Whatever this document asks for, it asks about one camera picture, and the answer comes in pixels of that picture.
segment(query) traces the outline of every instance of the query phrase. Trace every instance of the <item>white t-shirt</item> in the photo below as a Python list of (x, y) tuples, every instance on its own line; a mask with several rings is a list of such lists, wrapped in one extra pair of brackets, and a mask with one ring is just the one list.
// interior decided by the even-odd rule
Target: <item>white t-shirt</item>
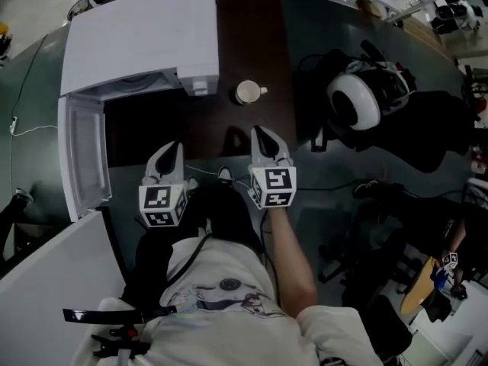
[[(168, 278), (180, 270), (200, 241), (185, 239), (173, 245)], [(348, 365), (382, 364), (356, 310), (316, 306), (290, 318), (275, 303), (270, 277), (255, 253), (234, 242), (207, 240), (193, 265), (164, 292), (160, 304), (185, 305), (185, 311), (136, 327), (142, 330), (141, 341), (150, 342), (151, 348), (137, 355), (133, 365), (312, 366), (329, 358), (341, 358)], [(132, 308), (114, 298), (100, 307), (124, 309)], [(92, 326), (89, 333), (101, 329)], [(96, 349), (93, 343), (83, 346), (73, 364), (95, 364), (89, 352)], [(115, 357), (106, 358), (98, 366), (115, 362)]]

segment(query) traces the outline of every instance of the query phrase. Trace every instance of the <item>white microwave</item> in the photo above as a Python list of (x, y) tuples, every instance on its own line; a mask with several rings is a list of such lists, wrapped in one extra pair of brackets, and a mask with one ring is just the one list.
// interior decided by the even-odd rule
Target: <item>white microwave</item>
[(59, 162), (71, 221), (111, 197), (105, 101), (174, 88), (211, 95), (218, 79), (215, 0), (117, 0), (75, 17), (58, 102)]

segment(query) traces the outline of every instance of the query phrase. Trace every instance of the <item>white mug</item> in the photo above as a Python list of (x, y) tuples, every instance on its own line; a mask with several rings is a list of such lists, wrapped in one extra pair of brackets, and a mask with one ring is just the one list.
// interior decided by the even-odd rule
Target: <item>white mug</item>
[(245, 80), (236, 88), (236, 100), (243, 105), (254, 103), (259, 97), (268, 92), (266, 87), (259, 87), (258, 83)]

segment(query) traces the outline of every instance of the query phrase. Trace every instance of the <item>dark brown table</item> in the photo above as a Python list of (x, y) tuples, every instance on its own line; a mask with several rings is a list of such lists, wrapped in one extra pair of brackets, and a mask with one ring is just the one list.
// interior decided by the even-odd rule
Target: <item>dark brown table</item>
[[(250, 132), (256, 124), (296, 149), (291, 65), (280, 1), (217, 0), (217, 21), (217, 94), (190, 98), (183, 90), (172, 90), (107, 102), (110, 167), (144, 164), (172, 140), (183, 142), (186, 159), (250, 154)], [(268, 94), (253, 105), (240, 106), (231, 94), (246, 79), (267, 87)]]

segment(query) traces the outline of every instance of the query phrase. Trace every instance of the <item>open microwave door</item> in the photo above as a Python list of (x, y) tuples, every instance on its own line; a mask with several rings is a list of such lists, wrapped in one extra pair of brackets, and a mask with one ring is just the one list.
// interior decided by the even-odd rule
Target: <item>open microwave door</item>
[(64, 195), (75, 222), (111, 197), (104, 103), (76, 95), (61, 97), (58, 145)]

